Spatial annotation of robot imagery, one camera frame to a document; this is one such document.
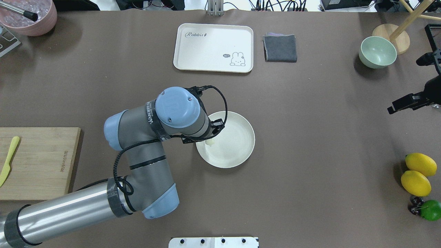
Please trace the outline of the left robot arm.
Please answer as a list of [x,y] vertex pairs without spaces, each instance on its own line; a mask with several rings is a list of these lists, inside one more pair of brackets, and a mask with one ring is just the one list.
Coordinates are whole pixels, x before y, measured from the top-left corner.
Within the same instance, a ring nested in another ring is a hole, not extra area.
[[195,143],[220,134],[227,116],[208,117],[200,99],[207,89],[215,87],[170,87],[140,107],[109,117],[104,136],[118,151],[112,177],[2,216],[1,247],[34,248],[137,211],[147,219],[174,211],[180,200],[162,143],[172,138]]

